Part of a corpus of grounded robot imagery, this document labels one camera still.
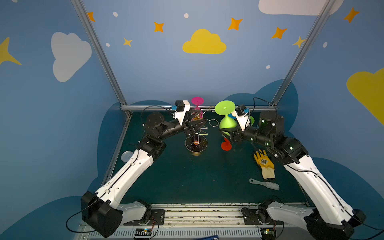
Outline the pink wine glass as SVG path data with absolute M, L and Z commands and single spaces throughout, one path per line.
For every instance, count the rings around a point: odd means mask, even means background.
M 204 99 L 201 97 L 194 97 L 192 98 L 192 104 L 195 105 L 195 110 L 199 110 L 199 115 L 195 117 L 195 119 L 202 119 L 203 118 L 203 111 L 200 109 L 200 106 L 204 103 Z

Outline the green wine glass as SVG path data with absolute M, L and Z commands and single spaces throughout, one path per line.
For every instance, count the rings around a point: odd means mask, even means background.
M 219 130 L 221 132 L 221 135 L 225 138 L 229 138 L 231 135 L 227 131 L 228 129 L 233 129 L 238 126 L 237 121 L 230 117 L 230 115 L 235 109 L 236 105 L 232 101 L 221 101 L 215 106 L 215 112 L 218 115 L 224 117 L 219 123 Z
M 249 118 L 250 118 L 250 125 L 253 126 L 255 123 L 255 119 L 252 116 L 250 116 Z

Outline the red wine glass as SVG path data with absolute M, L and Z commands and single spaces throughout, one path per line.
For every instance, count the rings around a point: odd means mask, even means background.
M 224 141 L 221 143 L 221 148 L 224 151 L 230 151 L 232 149 L 232 144 L 228 139 L 224 139 Z

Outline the green wine glass back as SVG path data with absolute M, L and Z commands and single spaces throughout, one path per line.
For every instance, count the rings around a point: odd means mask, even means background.
M 230 117 L 230 115 L 235 109 L 236 105 L 232 101 L 221 101 L 215 106 L 215 112 L 218 115 L 224 117 L 219 123 L 219 130 L 221 132 L 221 135 L 225 138 L 229 138 L 231 135 L 227 131 L 228 129 L 233 129 L 238 126 L 237 121 Z

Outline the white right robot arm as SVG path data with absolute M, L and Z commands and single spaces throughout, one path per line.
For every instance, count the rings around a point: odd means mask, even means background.
M 251 126 L 246 113 L 236 119 L 235 127 L 220 129 L 222 135 L 231 142 L 249 141 L 264 147 L 297 180 L 315 205 L 298 208 L 267 200 L 258 207 L 259 221 L 288 223 L 306 230 L 316 240 L 350 239 L 366 215 L 337 194 L 300 141 L 285 135 L 284 117 L 273 111 L 262 112 L 257 127 Z

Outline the green wine glass front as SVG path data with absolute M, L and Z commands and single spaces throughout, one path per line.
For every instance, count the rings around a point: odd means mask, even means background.
M 253 126 L 255 123 L 255 119 L 252 116 L 250 116 L 249 118 L 250 118 L 250 125 Z

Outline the blue wine glass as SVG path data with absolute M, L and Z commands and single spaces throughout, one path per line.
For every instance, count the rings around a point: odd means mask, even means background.
M 229 117 L 236 119 L 236 116 L 234 116 L 232 113 L 228 115 Z

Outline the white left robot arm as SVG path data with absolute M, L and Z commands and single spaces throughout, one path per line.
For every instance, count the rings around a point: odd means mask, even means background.
M 179 133 L 193 137 L 208 122 L 198 120 L 199 114 L 197 110 L 176 112 L 170 122 L 161 113 L 150 114 L 144 123 L 145 134 L 130 160 L 95 193 L 87 191 L 82 196 L 82 220 L 104 238 L 110 237 L 121 224 L 148 223 L 152 215 L 150 204 L 135 201 L 120 208 L 120 203 L 139 176 L 163 153 L 165 139 Z

